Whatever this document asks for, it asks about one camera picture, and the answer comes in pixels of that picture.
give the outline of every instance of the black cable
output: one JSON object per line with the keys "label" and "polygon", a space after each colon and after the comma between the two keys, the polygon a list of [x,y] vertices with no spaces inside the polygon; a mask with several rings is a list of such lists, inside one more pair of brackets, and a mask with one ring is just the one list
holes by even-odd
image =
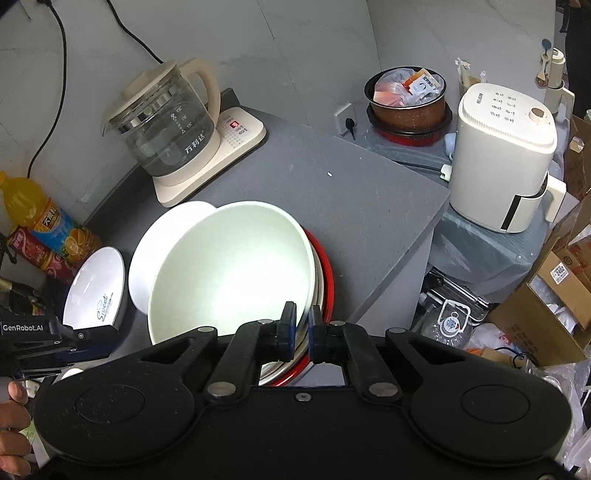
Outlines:
{"label": "black cable", "polygon": [[123,31],[125,33],[127,33],[131,38],[133,38],[137,43],[139,43],[140,45],[142,45],[142,47],[145,49],[145,51],[147,51],[150,55],[153,56],[154,60],[156,60],[158,63],[164,63],[162,60],[160,60],[160,58],[150,49],[149,46],[147,46],[144,42],[142,42],[138,37],[136,37],[133,33],[131,33],[129,31],[129,29],[127,29],[127,27],[125,25],[123,25],[123,22],[121,21],[121,19],[119,18],[119,15],[117,15],[117,11],[115,10],[115,7],[113,6],[113,3],[111,2],[111,0],[106,0],[107,3],[109,4],[109,8],[111,9],[111,12],[113,12],[113,16],[115,17],[115,20],[117,21],[117,23],[119,24],[119,26],[123,29]]}
{"label": "black cable", "polygon": [[508,350],[510,351],[514,356],[511,359],[511,363],[513,364],[513,368],[517,368],[517,365],[515,364],[515,360],[517,360],[518,358],[529,358],[534,365],[537,365],[537,361],[535,360],[535,358],[530,358],[530,355],[526,352],[517,352],[515,350],[513,350],[512,348],[509,348],[507,346],[500,346],[499,348],[495,348],[495,350],[498,352],[499,350]]}
{"label": "black cable", "polygon": [[57,24],[60,26],[61,42],[62,42],[62,45],[63,45],[63,54],[64,54],[64,62],[63,62],[64,69],[63,69],[63,73],[61,74],[62,75],[61,98],[60,98],[60,106],[57,109],[56,119],[53,121],[53,125],[51,126],[51,130],[49,130],[49,133],[45,137],[45,140],[43,141],[43,143],[41,144],[41,146],[39,147],[39,149],[37,150],[37,152],[35,152],[35,154],[33,155],[33,158],[31,159],[31,162],[29,163],[29,168],[27,170],[27,178],[28,179],[31,177],[31,169],[33,167],[33,164],[35,163],[35,160],[39,156],[39,153],[41,153],[41,150],[43,150],[43,147],[45,147],[46,143],[49,142],[49,139],[53,135],[53,131],[56,129],[57,122],[60,119],[61,109],[64,108],[64,98],[66,98],[66,73],[67,73],[66,30],[64,30],[64,24],[61,22],[61,18],[57,14],[56,9],[53,8],[53,4],[51,3],[51,0],[37,0],[37,2],[40,3],[40,4],[44,4],[44,5],[46,5],[46,6],[49,7],[49,10],[51,10],[51,13],[53,14],[53,16],[57,20]]}
{"label": "black cable", "polygon": [[419,165],[418,163],[409,163],[406,161],[400,161],[400,160],[392,160],[393,162],[399,163],[401,165],[405,165],[407,167],[415,167],[415,168],[424,168],[425,170],[433,170],[436,171],[438,173],[441,173],[441,167],[437,168],[437,167],[429,167],[427,165]]}

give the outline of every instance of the white plate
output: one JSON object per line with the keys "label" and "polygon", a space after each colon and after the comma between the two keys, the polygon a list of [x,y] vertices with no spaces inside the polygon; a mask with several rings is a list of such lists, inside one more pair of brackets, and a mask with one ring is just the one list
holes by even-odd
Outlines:
{"label": "white plate", "polygon": [[74,330],[113,325],[127,305],[125,266],[119,251],[103,247],[94,252],[76,274],[64,308],[64,325]]}
{"label": "white plate", "polygon": [[229,335],[246,322],[279,319],[287,300],[306,312],[315,280],[310,242],[290,215],[261,202],[225,205],[164,260],[148,309],[150,339],[204,325]]}
{"label": "white plate", "polygon": [[[312,255],[314,256],[314,264],[316,266],[316,278],[314,281],[314,294],[312,295],[312,302],[310,303],[310,305],[318,305],[319,304],[320,309],[322,309],[322,303],[320,301],[319,292],[320,292],[320,288],[322,286],[323,296],[324,296],[324,285],[323,285],[324,280],[319,280],[319,276],[318,276],[318,268],[322,269],[322,266],[320,265],[320,259],[318,258],[318,255],[316,254],[316,250],[314,250],[314,245],[310,244],[310,246],[312,247]],[[322,271],[320,272],[320,278],[323,278]],[[300,344],[304,341],[304,339],[306,338],[306,335],[308,335],[308,330],[306,328],[306,325],[307,325],[306,320],[308,318],[309,311],[310,310],[308,309],[308,311],[300,313],[300,320],[298,323],[298,328],[295,333],[295,345],[294,346],[295,346],[296,350],[298,349]],[[259,385],[265,385],[266,383],[268,383],[266,378],[268,376],[270,376],[273,372],[275,372],[283,364],[284,364],[284,362],[270,362],[268,364],[263,364],[263,366],[261,367],[261,380],[259,382]]]}
{"label": "white plate", "polygon": [[316,265],[316,283],[318,285],[318,298],[316,305],[320,307],[320,312],[322,313],[322,305],[324,303],[324,274],[322,273],[322,263],[320,262],[320,257],[318,256],[314,246],[312,246],[312,253],[314,254],[314,264]]}
{"label": "white plate", "polygon": [[129,294],[136,308],[148,314],[148,303],[166,255],[187,231],[216,208],[207,202],[182,203],[156,220],[139,241],[129,266]]}

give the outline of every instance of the finger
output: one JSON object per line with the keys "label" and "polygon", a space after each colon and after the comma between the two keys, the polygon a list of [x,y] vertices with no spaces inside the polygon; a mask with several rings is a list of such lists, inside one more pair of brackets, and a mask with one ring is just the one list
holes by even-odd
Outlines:
{"label": "finger", "polygon": [[24,430],[31,424],[25,407],[15,401],[0,403],[0,429]]}
{"label": "finger", "polygon": [[27,390],[25,389],[25,387],[22,386],[22,383],[19,381],[10,382],[8,384],[8,394],[14,401],[17,401],[22,405],[27,403],[27,400],[29,399]]}
{"label": "finger", "polygon": [[31,444],[18,432],[0,432],[0,455],[24,457],[31,453]]}
{"label": "finger", "polygon": [[0,456],[0,470],[18,476],[27,476],[31,473],[31,465],[23,457],[12,455]]}

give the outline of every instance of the wall outlet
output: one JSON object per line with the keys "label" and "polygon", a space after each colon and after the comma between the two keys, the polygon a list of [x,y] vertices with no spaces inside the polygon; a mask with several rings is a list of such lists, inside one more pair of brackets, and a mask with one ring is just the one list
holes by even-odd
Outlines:
{"label": "wall outlet", "polygon": [[355,108],[352,103],[347,103],[343,108],[339,108],[335,112],[335,125],[336,131],[339,135],[345,135],[347,133],[347,127],[345,126],[345,120],[352,118],[355,125],[357,125],[357,117],[355,116]]}

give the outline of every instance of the plastic sheet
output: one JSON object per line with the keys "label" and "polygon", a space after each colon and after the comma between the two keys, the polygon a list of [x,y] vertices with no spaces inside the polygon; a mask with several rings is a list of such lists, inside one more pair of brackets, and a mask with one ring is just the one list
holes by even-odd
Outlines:
{"label": "plastic sheet", "polygon": [[539,275],[532,278],[529,285],[552,313],[556,315],[556,318],[558,318],[564,328],[572,334],[574,327],[577,325],[577,319],[573,312],[571,312],[570,308],[564,305],[559,296],[554,293],[554,290],[552,290]]}
{"label": "plastic sheet", "polygon": [[[358,120],[360,133],[355,143],[363,148],[392,160],[431,167],[441,168],[450,163],[443,140],[430,147],[404,147],[382,138],[366,118]],[[439,173],[415,171],[447,187]],[[561,177],[556,163],[552,165],[551,174]],[[429,263],[484,300],[502,302],[523,280],[540,253],[550,227],[544,219],[546,202],[538,208],[528,229],[521,233],[485,229],[466,220],[450,206],[435,227]]]}
{"label": "plastic sheet", "polygon": [[521,233],[497,233],[448,208],[433,233],[429,263],[489,302],[502,302],[530,271],[548,223],[538,208]]}
{"label": "plastic sheet", "polygon": [[[587,347],[585,349],[587,358],[589,358],[590,353],[591,347]],[[529,372],[559,388],[569,401],[573,419],[569,433],[556,457],[558,463],[564,463],[571,449],[581,439],[586,429],[580,400],[583,396],[583,387],[586,385],[591,372],[591,359],[577,364],[556,365],[544,369],[530,366]]]}

